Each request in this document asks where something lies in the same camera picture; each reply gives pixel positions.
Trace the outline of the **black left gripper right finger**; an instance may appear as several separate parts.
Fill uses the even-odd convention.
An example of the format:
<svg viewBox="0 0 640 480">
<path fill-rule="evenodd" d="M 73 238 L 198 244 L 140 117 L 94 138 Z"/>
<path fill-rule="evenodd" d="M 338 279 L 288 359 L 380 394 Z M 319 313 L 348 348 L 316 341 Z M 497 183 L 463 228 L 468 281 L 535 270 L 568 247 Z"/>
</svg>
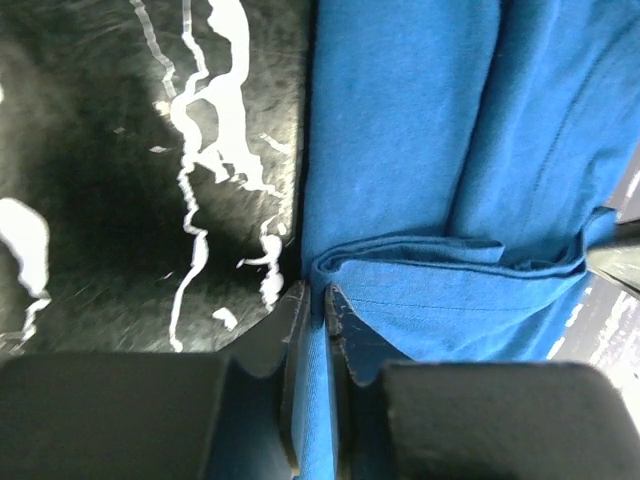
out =
<svg viewBox="0 0 640 480">
<path fill-rule="evenodd" d="M 639 434 L 579 363 L 418 363 L 325 292 L 340 479 L 635 479 Z"/>
</svg>

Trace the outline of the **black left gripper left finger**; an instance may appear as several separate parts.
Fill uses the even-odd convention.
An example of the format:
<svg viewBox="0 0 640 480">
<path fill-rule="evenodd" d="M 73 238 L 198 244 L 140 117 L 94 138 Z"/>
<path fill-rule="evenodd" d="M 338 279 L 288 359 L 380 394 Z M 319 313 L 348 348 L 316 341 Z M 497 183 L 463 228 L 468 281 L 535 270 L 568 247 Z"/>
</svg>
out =
<svg viewBox="0 0 640 480">
<path fill-rule="evenodd" d="M 5 479 L 291 479 L 310 289 L 216 353 L 1 360 Z"/>
</svg>

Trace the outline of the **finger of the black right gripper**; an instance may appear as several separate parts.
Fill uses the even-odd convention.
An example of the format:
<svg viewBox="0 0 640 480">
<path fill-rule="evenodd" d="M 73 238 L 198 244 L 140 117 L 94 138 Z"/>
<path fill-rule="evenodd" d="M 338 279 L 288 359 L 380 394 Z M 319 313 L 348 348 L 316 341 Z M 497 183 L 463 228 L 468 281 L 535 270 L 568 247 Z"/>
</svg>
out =
<svg viewBox="0 0 640 480">
<path fill-rule="evenodd" d="M 589 270 L 618 285 L 630 295 L 639 294 L 639 220 L 616 225 L 613 239 L 587 251 Z"/>
</svg>

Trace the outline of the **blue printed t shirt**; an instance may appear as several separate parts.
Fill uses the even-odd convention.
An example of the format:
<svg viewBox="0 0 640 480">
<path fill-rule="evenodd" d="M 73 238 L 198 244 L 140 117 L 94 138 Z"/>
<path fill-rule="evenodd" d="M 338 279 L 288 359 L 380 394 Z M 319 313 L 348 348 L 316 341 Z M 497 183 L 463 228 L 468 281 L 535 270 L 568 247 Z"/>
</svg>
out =
<svg viewBox="0 0 640 480">
<path fill-rule="evenodd" d="M 413 360 L 541 361 L 639 141 L 635 1 L 322 1 L 301 475 L 336 471 L 324 291 Z"/>
</svg>

